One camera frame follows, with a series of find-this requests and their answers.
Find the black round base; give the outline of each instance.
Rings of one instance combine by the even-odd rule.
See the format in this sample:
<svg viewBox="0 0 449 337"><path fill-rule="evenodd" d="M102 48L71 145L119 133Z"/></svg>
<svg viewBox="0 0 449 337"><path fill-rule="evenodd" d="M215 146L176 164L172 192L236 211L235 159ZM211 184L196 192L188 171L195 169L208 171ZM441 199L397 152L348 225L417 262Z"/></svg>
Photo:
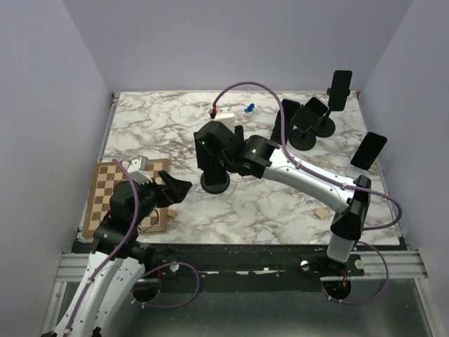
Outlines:
<svg viewBox="0 0 449 337"><path fill-rule="evenodd" d="M303 133L296 128L290 133L288 141L296 150L308 151L315 146L316 137L312 130L308 130L306 133Z"/></svg>
<svg viewBox="0 0 449 337"><path fill-rule="evenodd" d="M350 281L343 282L323 282L323 287L329 295L336 300L344 300L351 294L352 285Z"/></svg>
<svg viewBox="0 0 449 337"><path fill-rule="evenodd" d="M323 123L315 125L312 130L315 132L316 137L331 137L335 132L335 123L332 119L327 118Z"/></svg>
<svg viewBox="0 0 449 337"><path fill-rule="evenodd" d="M201 174L201 187L203 188L203 190L205 190L207 193L210 194L220 194L223 193L225 190L227 190L227 188L229 187L229 184L231 183L231 179L229 179L229 174L227 174L226 172L226 183L221 184L221 185L206 185L206 181L204 180L204 173Z"/></svg>

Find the red connector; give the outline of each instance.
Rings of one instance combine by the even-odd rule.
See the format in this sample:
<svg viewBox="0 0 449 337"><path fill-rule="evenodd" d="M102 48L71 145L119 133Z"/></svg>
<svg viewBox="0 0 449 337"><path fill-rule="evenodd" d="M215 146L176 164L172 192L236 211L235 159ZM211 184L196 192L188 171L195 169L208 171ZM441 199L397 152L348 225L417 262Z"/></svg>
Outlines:
<svg viewBox="0 0 449 337"><path fill-rule="evenodd" d="M217 106L212 107L212 112L210 113L210 119L214 119L217 114Z"/></svg>

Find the black smartphone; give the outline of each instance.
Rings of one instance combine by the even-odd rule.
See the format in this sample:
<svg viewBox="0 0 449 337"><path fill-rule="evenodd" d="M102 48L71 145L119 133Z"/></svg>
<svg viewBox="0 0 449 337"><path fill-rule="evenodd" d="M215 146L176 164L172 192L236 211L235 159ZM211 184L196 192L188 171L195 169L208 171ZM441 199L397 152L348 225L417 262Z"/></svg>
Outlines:
<svg viewBox="0 0 449 337"><path fill-rule="evenodd" d="M373 165L380 151L387 143L387 137L368 132L360 143L355 155L351 159L351 165L362 170L368 170Z"/></svg>
<svg viewBox="0 0 449 337"><path fill-rule="evenodd" d="M286 139L290 135L293 130L293 125L290 120L295 116L296 110L301 107L301 103L296 102L295 100L289 100L288 98L284 98L282 100L282 108L284 112L284 116L286 118ZM270 136L270 140L281 144L281 112L278 111L276 115L276 121L274 122L274 128L272 131L272 135Z"/></svg>
<svg viewBox="0 0 449 337"><path fill-rule="evenodd" d="M321 102L319 98L312 97L304 104L291 119L294 126L307 132L311 127L315 126L320 118L328 111L328 106Z"/></svg>
<svg viewBox="0 0 449 337"><path fill-rule="evenodd" d="M346 106L346 100L351 93L351 70L335 70L330 86L329 108L331 111L343 111Z"/></svg>

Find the white marble surface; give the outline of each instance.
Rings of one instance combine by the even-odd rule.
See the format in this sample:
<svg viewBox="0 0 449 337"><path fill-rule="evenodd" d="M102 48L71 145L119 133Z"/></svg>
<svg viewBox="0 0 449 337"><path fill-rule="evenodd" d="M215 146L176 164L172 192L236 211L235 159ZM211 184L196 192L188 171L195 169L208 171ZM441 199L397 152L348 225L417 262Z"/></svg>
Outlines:
<svg viewBox="0 0 449 337"><path fill-rule="evenodd" d="M323 93L280 93L305 103L313 95L327 101ZM220 195L205 193L199 185L193 132L209 121L208 107L216 92L122 93L103 161L130 159L142 154L150 159L169 158L170 174L193 183L187 198L175 205L177 218L168 231L141 235L142 242L192 244L327 244L333 212L321 202L290 187L257 178L231 175L229 189ZM255 103L250 114L243 109ZM243 125L245 137L268 137L273 129L278 106L268 93L230 92L218 105L231 105L236 123ZM289 150L331 172L344 175L349 157L366 134L355 94L349 96L343 112L333 112L336 133L318 138L314 149ZM373 188L383 191L373 167L368 173ZM314 215L318 207L328 211L321 220ZM371 197L366 225L391 220L385 200ZM372 244L398 244L398 230L369 231L363 239Z"/></svg>

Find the wooden chessboard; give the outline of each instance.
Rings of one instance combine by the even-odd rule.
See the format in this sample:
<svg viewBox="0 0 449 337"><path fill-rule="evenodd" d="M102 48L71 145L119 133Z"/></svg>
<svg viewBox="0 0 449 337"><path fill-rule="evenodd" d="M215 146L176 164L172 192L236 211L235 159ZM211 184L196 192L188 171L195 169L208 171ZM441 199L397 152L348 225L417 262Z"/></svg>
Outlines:
<svg viewBox="0 0 449 337"><path fill-rule="evenodd" d="M161 170L168 172L168 159L150 159L148 161L147 173L158 184L163 183L158 174ZM123 180L127 179L115 163L97 163L95 165L83 224L84 237L91 238L93 236L94 231L109 210L112 189ZM139 224L138 229L139 233L165 232L167 230L167 208L154 209L152 214Z"/></svg>

